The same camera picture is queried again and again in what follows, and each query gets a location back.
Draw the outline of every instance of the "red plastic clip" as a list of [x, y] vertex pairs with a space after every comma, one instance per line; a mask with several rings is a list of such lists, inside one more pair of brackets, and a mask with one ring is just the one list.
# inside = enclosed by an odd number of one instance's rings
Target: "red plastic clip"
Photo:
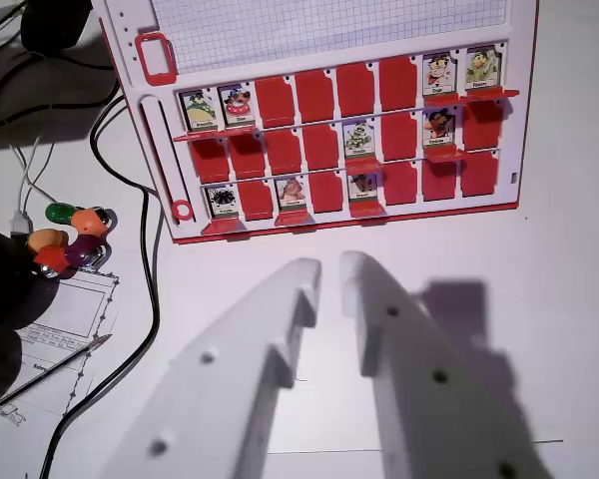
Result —
[[220, 218], [211, 220], [209, 225], [202, 230], [203, 235], [222, 235], [224, 233], [234, 232], [240, 227], [240, 219]]
[[[156, 73], [151, 75], [147, 68], [147, 61], [144, 58], [144, 51], [142, 49], [142, 43], [149, 40], [158, 40], [162, 44], [164, 54], [167, 57], [167, 66], [169, 71], [166, 73]], [[142, 70], [144, 71], [144, 77], [147, 79], [147, 83], [152, 87], [159, 87], [161, 85], [171, 85], [176, 83], [176, 77], [178, 72], [176, 70], [176, 60], [171, 51], [171, 46], [161, 32], [143, 33], [136, 37], [136, 49], [138, 50], [138, 56], [140, 57], [140, 63], [142, 64]]]
[[462, 105], [469, 102], [467, 97], [460, 97], [458, 93], [446, 93], [443, 95], [435, 95], [434, 97], [425, 97], [423, 104], [426, 107], [447, 107], [449, 105]]
[[292, 227], [294, 225], [301, 225], [306, 223], [307, 220], [308, 210], [306, 208], [294, 210], [292, 212], [280, 212], [280, 215], [276, 218], [276, 227]]
[[353, 218], [380, 217], [385, 214], [386, 211], [377, 200], [350, 203], [350, 215]]
[[234, 137], [235, 135], [243, 135], [244, 133], [253, 133], [256, 130], [254, 125], [245, 127], [226, 128], [223, 132], [217, 132], [217, 137]]
[[378, 172], [382, 168], [376, 157], [351, 158], [346, 160], [346, 172], [348, 175], [364, 175]]
[[173, 139], [174, 142], [192, 142], [194, 140], [204, 140], [207, 138], [215, 138], [218, 136], [218, 132], [213, 130], [209, 132], [190, 132], [180, 137]]
[[469, 90], [464, 98], [468, 99], [468, 101], [496, 100], [498, 98], [516, 97], [517, 95], [519, 95], [519, 90], [504, 90], [503, 87], [490, 87]]
[[448, 163], [456, 162], [464, 157], [466, 152], [457, 150], [455, 145], [447, 147], [431, 147], [423, 151], [424, 157], [431, 163]]

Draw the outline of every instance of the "black cable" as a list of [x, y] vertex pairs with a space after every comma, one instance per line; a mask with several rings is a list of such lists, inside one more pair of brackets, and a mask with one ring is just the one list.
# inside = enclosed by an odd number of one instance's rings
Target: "black cable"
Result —
[[18, 11], [20, 11], [20, 9], [22, 7], [24, 7], [26, 4], [27, 4], [27, 0], [24, 0], [24, 2], [20, 2], [18, 5], [16, 5], [13, 8], [13, 10], [11, 10], [9, 13], [7, 13], [4, 17], [2, 17], [0, 19], [0, 25], [5, 23], [7, 20], [9, 20], [11, 17], [13, 17], [16, 13], [18, 13]]
[[[94, 69], [98, 69], [98, 70], [103, 69], [102, 67], [100, 67], [98, 65], [90, 65], [90, 64], [78, 62], [77, 60], [73, 61], [73, 59], [68, 60], [68, 57], [60, 57], [59, 56], [59, 57], [52, 57], [52, 58], [58, 58], [60, 60], [75, 63], [76, 65], [80, 65], [83, 67], [94, 68]], [[23, 71], [24, 69], [26, 69], [32, 65], [35, 65], [36, 63], [41, 62], [42, 60], [44, 60], [44, 57], [39, 56], [39, 55], [32, 55], [29, 58], [27, 58], [26, 60], [17, 64], [11, 70], [9, 70], [0, 79], [0, 92], [9, 84], [9, 82], [11, 80], [13, 80], [13, 78], [18, 73], [20, 73], [21, 71]], [[19, 120], [20, 118], [25, 117], [27, 115], [31, 115], [32, 113], [41, 112], [43, 110], [82, 110], [82, 109], [88, 109], [88, 108], [103, 107], [103, 106], [107, 105], [109, 102], [111, 102], [111, 100], [113, 100], [113, 98], [118, 93], [119, 89], [120, 89], [120, 84], [118, 83], [118, 80], [116, 79], [116, 82], [113, 85], [111, 92], [109, 92], [107, 97], [102, 100], [98, 100], [97, 102], [91, 102], [91, 103], [59, 103], [59, 104], [47, 104], [47, 105], [37, 105], [35, 107], [29, 107], [20, 112], [12, 114], [3, 120], [0, 120], [0, 127], [8, 125], [9, 123], [15, 122], [16, 120]]]
[[133, 187], [142, 192], [142, 213], [140, 216], [140, 253], [142, 255], [142, 267], [144, 269], [144, 276], [147, 281], [147, 288], [149, 289], [149, 298], [151, 300], [151, 308], [153, 311], [153, 321], [151, 323], [151, 329], [149, 333], [142, 341], [140, 346], [133, 351], [133, 353], [107, 378], [102, 381], [96, 388], [94, 388], [87, 396], [82, 399], [75, 407], [73, 407], [64, 417], [60, 420], [60, 423], [57, 425], [56, 429], [53, 431], [53, 435], [51, 436], [51, 440], [49, 443], [49, 448], [47, 449], [47, 454], [44, 458], [44, 464], [42, 465], [42, 471], [40, 472], [40, 479], [48, 479], [49, 472], [51, 470], [51, 463], [53, 461], [53, 456], [58, 447], [58, 443], [60, 442], [60, 438], [62, 434], [67, 430], [67, 428], [71, 425], [71, 423], [77, 419], [83, 412], [85, 412], [89, 407], [95, 404], [98, 400], [100, 400], [106, 392], [110, 389], [107, 389], [114, 380], [121, 377], [125, 373], [129, 372], [135, 364], [142, 358], [142, 356], [149, 350], [151, 344], [158, 334], [158, 330], [160, 329], [160, 304], [158, 302], [157, 290], [155, 288], [155, 284], [151, 277], [151, 271], [149, 267], [149, 256], [147, 254], [147, 211], [149, 207], [149, 189], [137, 184], [128, 178], [120, 175], [114, 169], [112, 169], [109, 164], [102, 158], [100, 151], [98, 150], [98, 140], [97, 140], [97, 132], [105, 118], [113, 108], [118, 105], [120, 102], [124, 100], [124, 97], [119, 97], [111, 102], [100, 114], [98, 120], [94, 124], [91, 129], [91, 135], [89, 136], [89, 142], [91, 144], [91, 150], [93, 151], [93, 155], [96, 157], [96, 160], [100, 163], [102, 168], [104, 168], [107, 173], [120, 180], [125, 185]]
[[64, 55], [62, 53], [58, 53], [53, 58], [58, 58], [60, 60], [64, 60], [65, 62], [73, 63], [75, 65], [80, 65], [81, 67], [92, 68], [94, 70], [115, 70], [113, 65], [93, 65], [91, 63], [84, 63], [84, 62], [81, 62], [80, 60], [76, 60], [75, 58], [67, 57], [66, 55]]

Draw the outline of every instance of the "guess who game board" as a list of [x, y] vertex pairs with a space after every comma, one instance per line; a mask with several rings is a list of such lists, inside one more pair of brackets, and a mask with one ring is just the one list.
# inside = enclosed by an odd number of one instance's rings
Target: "guess who game board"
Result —
[[535, 0], [94, 8], [175, 242], [518, 204]]

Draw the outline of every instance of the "screw hole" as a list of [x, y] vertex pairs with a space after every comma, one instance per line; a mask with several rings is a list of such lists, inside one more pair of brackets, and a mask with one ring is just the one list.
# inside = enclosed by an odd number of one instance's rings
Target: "screw hole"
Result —
[[168, 448], [169, 446], [163, 439], [154, 439], [153, 442], [151, 442], [151, 445], [149, 446], [149, 453], [152, 456], [161, 456], [162, 454], [167, 452]]
[[502, 462], [499, 464], [499, 476], [503, 479], [516, 479], [517, 470], [512, 467], [512, 464], [508, 462]]
[[445, 384], [446, 382], [448, 382], [448, 375], [445, 371], [442, 371], [441, 369], [436, 369], [432, 371], [432, 379], [439, 384]]
[[200, 356], [200, 362], [203, 364], [211, 364], [213, 362], [215, 362], [216, 357], [211, 353], [211, 352], [203, 352], [202, 355]]

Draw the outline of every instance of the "black device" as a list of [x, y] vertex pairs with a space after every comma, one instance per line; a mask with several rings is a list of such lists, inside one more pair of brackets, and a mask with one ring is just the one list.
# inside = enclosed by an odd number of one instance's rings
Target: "black device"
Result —
[[28, 0], [22, 14], [22, 45], [47, 57], [78, 43], [91, 0]]
[[34, 280], [31, 254], [16, 241], [0, 235], [0, 324], [23, 304]]

